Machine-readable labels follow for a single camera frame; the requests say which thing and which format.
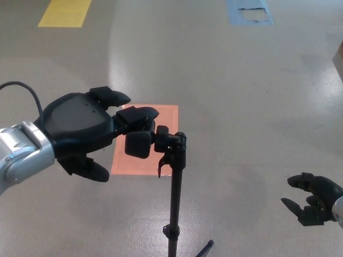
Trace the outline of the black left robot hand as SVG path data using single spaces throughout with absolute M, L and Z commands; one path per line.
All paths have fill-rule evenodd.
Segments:
M 49 139 L 55 159 L 69 175 L 105 183 L 109 171 L 87 157 L 88 153 L 124 135 L 128 155 L 148 158 L 150 154 L 157 110 L 131 106 L 113 116 L 107 113 L 109 107 L 130 101 L 124 93 L 107 86 L 91 88 L 86 93 L 70 93 L 54 100 L 34 123 Z

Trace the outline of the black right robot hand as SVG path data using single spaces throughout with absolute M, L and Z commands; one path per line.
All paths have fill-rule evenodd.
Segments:
M 293 187 L 311 193 L 303 208 L 296 202 L 282 198 L 282 203 L 297 217 L 303 226 L 319 226 L 325 222 L 337 222 L 342 226 L 342 187 L 324 177 L 303 172 L 291 176 L 287 183 Z

